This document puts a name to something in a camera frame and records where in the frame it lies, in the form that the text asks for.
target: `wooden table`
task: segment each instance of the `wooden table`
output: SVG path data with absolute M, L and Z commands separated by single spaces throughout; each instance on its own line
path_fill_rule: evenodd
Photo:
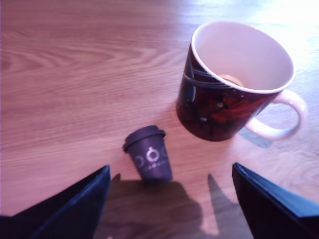
M 237 204 L 238 161 L 319 202 L 319 23 L 310 0 L 4 0 L 1 8 L 1 213 L 13 215 L 110 164 L 113 180 L 96 238 L 252 238 Z M 309 106 L 287 141 L 243 130 L 225 142 L 190 134 L 175 100 L 193 31 L 228 19 L 278 39 L 297 69 L 290 90 Z M 291 126 L 295 112 L 259 116 Z M 125 137 L 156 124 L 174 183 L 144 188 Z

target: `purple cup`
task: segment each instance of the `purple cup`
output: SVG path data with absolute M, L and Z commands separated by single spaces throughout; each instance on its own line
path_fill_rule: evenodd
M 172 180 L 165 144 L 165 132 L 156 125 L 136 130 L 125 139 L 123 150 L 146 183 L 166 183 Z

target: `cup lid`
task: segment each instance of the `cup lid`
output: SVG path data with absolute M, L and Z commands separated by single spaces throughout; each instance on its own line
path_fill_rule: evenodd
M 123 150 L 126 153 L 127 148 L 131 146 L 133 143 L 143 139 L 150 137 L 152 135 L 161 134 L 163 137 L 165 137 L 165 131 L 159 129 L 156 125 L 150 125 L 143 128 L 140 128 L 133 133 L 131 133 L 129 136 L 125 139 L 125 144 L 123 145 Z

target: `mug rim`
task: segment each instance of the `mug rim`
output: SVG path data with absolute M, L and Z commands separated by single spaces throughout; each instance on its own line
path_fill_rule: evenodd
M 246 88 L 246 87 L 242 87 L 242 86 L 238 86 L 234 83 L 231 83 L 229 81 L 226 81 L 224 80 L 223 78 L 221 78 L 220 76 L 218 76 L 217 74 L 215 74 L 213 71 L 211 71 L 204 63 L 203 61 L 200 59 L 200 57 L 198 56 L 197 54 L 197 51 L 196 51 L 196 48 L 195 48 L 195 39 L 197 37 L 197 34 L 198 32 L 203 29 L 204 27 L 208 26 L 208 25 L 211 25 L 211 24 L 214 24 L 214 23 L 227 23 L 227 24 L 235 24 L 235 25 L 241 25 L 241 26 L 245 26 L 245 27 L 249 27 L 253 30 L 256 30 L 256 31 L 259 31 L 261 32 L 263 35 L 265 35 L 266 37 L 272 39 L 273 41 L 275 41 L 287 54 L 288 58 L 290 59 L 290 62 L 291 62 L 291 65 L 292 65 L 292 74 L 288 80 L 288 82 L 286 82 L 284 85 L 278 87 L 278 88 L 275 88 L 275 89 L 270 89 L 270 90 L 255 90 L 255 89 L 250 89 L 250 88 Z M 200 66 L 207 72 L 209 73 L 210 75 L 212 75 L 214 78 L 216 78 L 218 81 L 228 85 L 228 86 L 231 86 L 235 89 L 238 89 L 240 91 L 245 91 L 245 92 L 249 92 L 249 93 L 255 93 L 255 94 L 272 94 L 272 93 L 277 93 L 277 92 L 281 92 L 282 90 L 284 90 L 285 88 L 287 88 L 287 86 L 292 82 L 292 80 L 294 79 L 295 77 L 295 68 L 294 68 L 294 63 L 291 59 L 291 56 L 290 54 L 288 53 L 288 51 L 282 46 L 282 44 L 280 44 L 277 40 L 275 40 L 272 36 L 268 35 L 267 33 L 265 33 L 264 31 L 260 30 L 259 28 L 257 27 L 254 27 L 254 26 L 251 26 L 251 25 L 248 25 L 248 24 L 244 24 L 244 23 L 241 23 L 241 22 L 237 22 L 237 21 L 226 21 L 226 20 L 220 20 L 220 21 L 211 21 L 211 22 L 207 22 L 207 23 L 204 23 L 202 25 L 200 25 L 196 30 L 195 32 L 193 33 L 193 36 L 191 38 L 191 43 L 190 43 L 190 46 L 191 46 L 191 50 L 193 52 L 193 55 L 196 59 L 196 61 L 200 64 Z M 202 85 L 205 85 L 205 86 L 210 86 L 210 85 L 213 85 L 214 83 L 211 83 L 211 82 L 198 82 L 199 84 L 202 84 Z

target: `black object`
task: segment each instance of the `black object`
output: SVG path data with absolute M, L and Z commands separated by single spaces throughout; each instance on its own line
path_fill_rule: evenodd
M 172 172 L 164 144 L 165 132 L 150 125 L 131 133 L 123 145 L 136 169 L 146 183 L 166 183 L 172 180 Z
M 91 239 L 110 185 L 105 166 L 13 217 L 0 216 L 2 239 Z
M 319 205 L 239 163 L 233 164 L 239 204 L 255 239 L 319 239 Z

